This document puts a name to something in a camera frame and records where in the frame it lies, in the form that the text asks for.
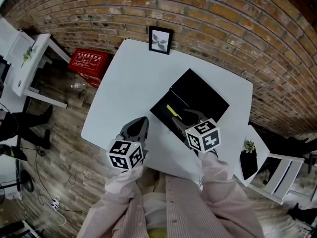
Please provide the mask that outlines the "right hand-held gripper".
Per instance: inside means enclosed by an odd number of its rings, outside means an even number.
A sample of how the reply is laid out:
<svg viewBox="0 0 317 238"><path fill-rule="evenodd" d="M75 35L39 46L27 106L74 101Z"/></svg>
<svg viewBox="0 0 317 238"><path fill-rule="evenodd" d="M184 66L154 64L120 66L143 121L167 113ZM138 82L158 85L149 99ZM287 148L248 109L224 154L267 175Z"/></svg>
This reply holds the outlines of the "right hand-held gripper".
<svg viewBox="0 0 317 238"><path fill-rule="evenodd" d="M178 118L172 118L173 123L188 141L189 147L193 150L206 153L220 145L220 130L213 119L206 120L206 116L197 110L184 109L184 111L194 114L197 118L197 125L189 128Z"/></svg>

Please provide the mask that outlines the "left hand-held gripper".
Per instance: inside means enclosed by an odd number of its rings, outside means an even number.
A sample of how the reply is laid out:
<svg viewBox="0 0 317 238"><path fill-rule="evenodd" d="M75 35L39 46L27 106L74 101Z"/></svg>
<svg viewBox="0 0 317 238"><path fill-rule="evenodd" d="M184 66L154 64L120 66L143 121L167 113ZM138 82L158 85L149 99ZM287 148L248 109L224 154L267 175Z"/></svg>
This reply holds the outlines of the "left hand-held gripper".
<svg viewBox="0 0 317 238"><path fill-rule="evenodd" d="M148 152L145 149L148 130L147 117L134 119L122 128L107 149L107 157L113 168L131 170L143 163Z"/></svg>

